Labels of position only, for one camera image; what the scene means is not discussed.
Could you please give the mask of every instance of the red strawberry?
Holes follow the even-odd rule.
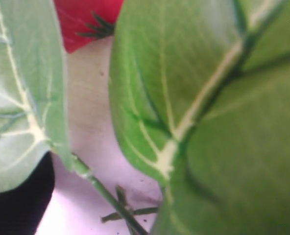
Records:
[[[113,33],[123,0],[54,0],[54,3],[65,49],[72,53]]]

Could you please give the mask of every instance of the white surface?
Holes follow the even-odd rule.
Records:
[[[133,208],[158,206],[161,200],[158,184],[132,168],[114,137],[107,88],[111,40],[91,43],[68,55],[72,149],[113,194],[116,185],[124,187]],[[36,235],[129,234],[122,220],[100,222],[100,217],[114,210],[89,182],[67,172],[58,158],[54,159],[54,167],[55,190]],[[149,231],[154,217],[137,219]]]

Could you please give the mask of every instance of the green stem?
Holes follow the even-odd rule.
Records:
[[[135,211],[132,211],[133,215],[145,215],[145,214],[153,214],[153,213],[157,213],[158,211],[158,207],[148,207],[148,208],[142,208],[142,209],[137,209]],[[110,215],[107,215],[105,217],[101,218],[102,223],[106,223],[108,221],[115,221],[115,220],[120,220],[122,219],[122,217],[114,212],[111,213]]]
[[[77,175],[91,182],[94,188],[116,209],[118,214],[126,220],[138,235],[148,235],[147,231],[135,220],[133,215],[115,199],[106,187],[92,174],[89,167],[75,154],[73,154],[73,168]]]

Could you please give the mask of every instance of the dark fabric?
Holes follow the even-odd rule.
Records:
[[[51,199],[54,172],[46,154],[18,188],[0,193],[0,235],[33,235]]]

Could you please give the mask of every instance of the leaf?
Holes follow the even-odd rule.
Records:
[[[275,1],[240,2],[250,25]],[[151,234],[290,234],[290,0],[268,22],[199,118]]]
[[[233,1],[123,6],[110,70],[114,127],[127,159],[162,185],[194,120],[242,55],[237,11]]]
[[[51,0],[0,0],[0,191],[50,149],[71,168],[64,62]]]

